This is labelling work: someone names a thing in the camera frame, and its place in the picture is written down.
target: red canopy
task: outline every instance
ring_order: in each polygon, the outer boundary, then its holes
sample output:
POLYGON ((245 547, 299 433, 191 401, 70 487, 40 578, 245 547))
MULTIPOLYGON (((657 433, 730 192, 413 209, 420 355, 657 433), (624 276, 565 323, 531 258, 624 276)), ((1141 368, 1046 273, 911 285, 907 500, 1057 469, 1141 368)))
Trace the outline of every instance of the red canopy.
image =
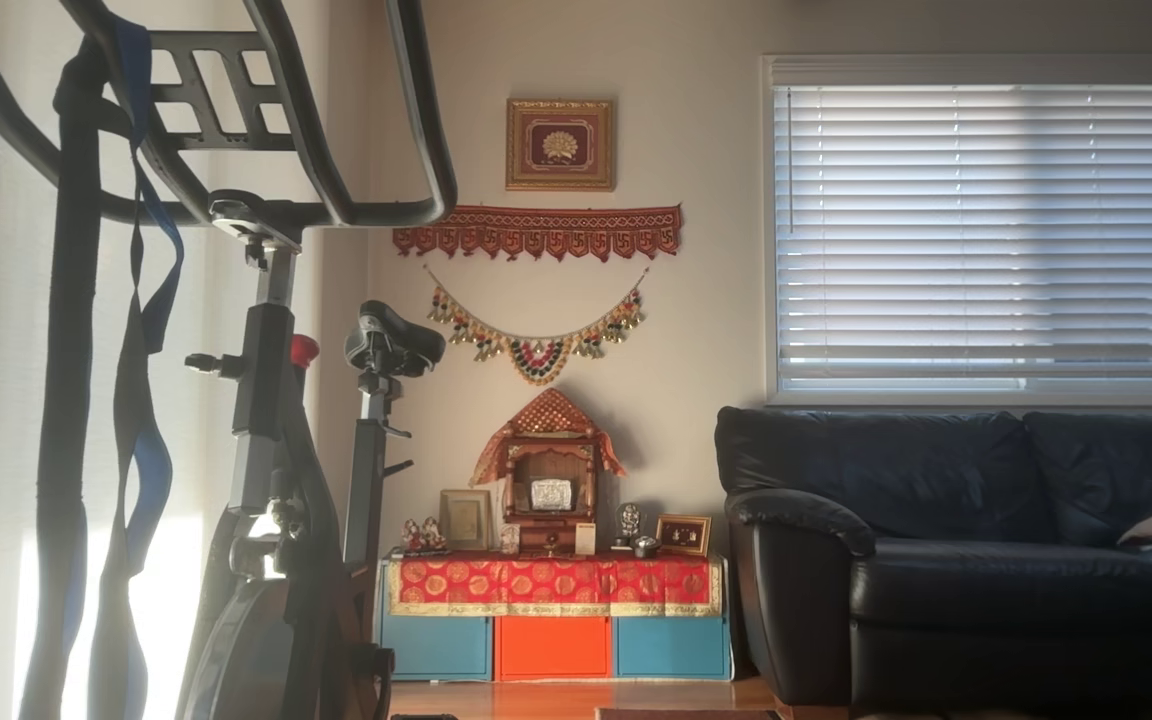
POLYGON ((483 448, 479 464, 473 469, 471 486, 480 486, 503 477, 507 460, 505 447, 507 439, 511 437, 585 437, 593 439, 599 445, 599 455, 602 455, 602 469, 617 477, 626 477, 626 469, 621 467, 621 461, 616 460, 616 453, 612 449, 612 438, 608 438, 607 433, 604 433, 593 420, 589 419, 589 415, 583 414, 571 400, 567 400, 563 393, 548 388, 492 435, 488 446, 483 448))

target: blue strap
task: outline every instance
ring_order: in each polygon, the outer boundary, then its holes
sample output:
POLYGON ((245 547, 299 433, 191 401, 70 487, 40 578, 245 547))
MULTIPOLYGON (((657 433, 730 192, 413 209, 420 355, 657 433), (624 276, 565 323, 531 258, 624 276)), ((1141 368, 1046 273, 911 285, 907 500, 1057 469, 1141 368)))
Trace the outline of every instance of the blue strap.
POLYGON ((162 350, 184 260, 184 243, 162 202, 141 168, 137 151, 145 141, 150 118, 150 35, 123 18, 115 18, 119 50, 132 136, 129 146, 136 168, 137 222, 132 225, 132 298, 128 305, 123 350, 114 382, 114 434, 118 441, 119 492, 109 552, 101 573, 101 600, 92 641, 88 717, 91 720, 141 720, 145 714, 147 670, 136 637, 128 582, 145 569, 150 541, 172 488, 172 457, 154 417, 154 400, 147 379, 147 356, 162 350), (175 263, 145 306, 141 305, 141 264, 145 241, 141 236, 141 209, 145 209, 168 234, 175 263), (130 520, 126 497, 131 462, 136 461, 141 492, 130 520))

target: small photo frame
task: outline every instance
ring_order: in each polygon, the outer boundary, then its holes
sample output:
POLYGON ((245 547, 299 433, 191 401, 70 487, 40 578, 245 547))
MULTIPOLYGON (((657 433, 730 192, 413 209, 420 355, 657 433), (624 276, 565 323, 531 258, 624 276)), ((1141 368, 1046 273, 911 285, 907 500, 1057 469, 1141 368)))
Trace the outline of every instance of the small photo frame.
POLYGON ((707 515, 660 515, 657 539, 661 552, 681 555, 708 555, 707 515))
POLYGON ((612 191, 612 100, 509 100, 506 190, 612 191))
POLYGON ((500 525, 500 555, 518 555, 522 526, 517 523, 500 525))
POLYGON ((445 488, 439 526, 448 550, 486 550, 492 544, 492 493, 485 488, 445 488))

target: wooden floor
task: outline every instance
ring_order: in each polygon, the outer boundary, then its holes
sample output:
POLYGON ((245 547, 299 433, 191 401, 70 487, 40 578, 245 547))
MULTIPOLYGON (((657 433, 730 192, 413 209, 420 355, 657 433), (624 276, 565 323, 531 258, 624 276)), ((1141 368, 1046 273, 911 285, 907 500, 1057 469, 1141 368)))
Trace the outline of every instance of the wooden floor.
POLYGON ((771 710, 761 679, 735 683, 396 683, 392 714, 457 720, 594 720, 596 707, 771 710))

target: window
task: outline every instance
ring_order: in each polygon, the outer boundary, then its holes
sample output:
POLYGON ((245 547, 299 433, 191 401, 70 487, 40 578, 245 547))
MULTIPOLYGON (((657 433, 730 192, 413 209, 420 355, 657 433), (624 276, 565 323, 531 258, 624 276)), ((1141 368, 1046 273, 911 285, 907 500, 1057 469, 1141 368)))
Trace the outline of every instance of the window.
POLYGON ((770 83, 773 401, 1152 404, 1152 82, 816 61, 770 83))

